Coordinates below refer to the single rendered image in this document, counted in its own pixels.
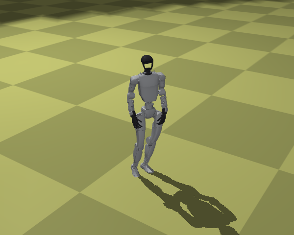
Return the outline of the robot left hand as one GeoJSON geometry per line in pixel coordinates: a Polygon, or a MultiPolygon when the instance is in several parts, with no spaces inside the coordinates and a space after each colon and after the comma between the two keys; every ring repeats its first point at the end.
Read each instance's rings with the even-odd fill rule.
{"type": "Polygon", "coordinates": [[[158,125],[161,125],[161,124],[163,124],[165,122],[166,114],[167,114],[167,112],[165,113],[165,108],[162,109],[161,113],[162,113],[161,117],[157,120],[157,121],[160,120],[160,122],[157,123],[158,125]]]}

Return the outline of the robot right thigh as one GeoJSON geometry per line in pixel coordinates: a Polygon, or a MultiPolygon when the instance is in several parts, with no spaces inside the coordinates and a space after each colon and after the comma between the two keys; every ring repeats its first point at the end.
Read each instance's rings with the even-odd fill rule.
{"type": "Polygon", "coordinates": [[[146,130],[146,120],[144,117],[144,112],[139,112],[136,114],[137,119],[139,119],[141,122],[138,121],[138,123],[142,126],[139,126],[141,128],[135,129],[136,130],[136,137],[137,137],[137,148],[144,149],[144,139],[145,139],[145,130],[146,130]]]}

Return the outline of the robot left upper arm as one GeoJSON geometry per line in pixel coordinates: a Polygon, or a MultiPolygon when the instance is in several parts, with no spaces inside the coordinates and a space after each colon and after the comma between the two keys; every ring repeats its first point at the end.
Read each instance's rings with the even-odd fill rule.
{"type": "Polygon", "coordinates": [[[165,95],[165,79],[166,77],[164,76],[164,74],[162,72],[157,72],[158,76],[159,76],[159,90],[158,90],[158,94],[161,95],[165,95]]]}

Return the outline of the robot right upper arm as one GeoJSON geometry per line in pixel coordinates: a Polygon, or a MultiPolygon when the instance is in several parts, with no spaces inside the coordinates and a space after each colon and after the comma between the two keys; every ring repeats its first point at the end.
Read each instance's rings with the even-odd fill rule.
{"type": "Polygon", "coordinates": [[[135,87],[136,84],[138,84],[139,82],[139,75],[134,75],[130,78],[130,83],[129,83],[129,87],[128,87],[128,93],[129,93],[129,99],[134,99],[135,98],[135,87]]]}

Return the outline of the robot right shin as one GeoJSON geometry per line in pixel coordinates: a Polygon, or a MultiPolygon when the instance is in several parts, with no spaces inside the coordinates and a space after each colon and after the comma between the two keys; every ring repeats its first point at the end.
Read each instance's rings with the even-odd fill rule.
{"type": "Polygon", "coordinates": [[[133,158],[134,158],[134,162],[133,162],[133,169],[136,168],[137,169],[137,166],[138,166],[138,163],[141,159],[141,156],[142,156],[142,149],[139,149],[137,148],[137,143],[135,143],[135,148],[134,148],[134,151],[133,151],[133,158]]]}

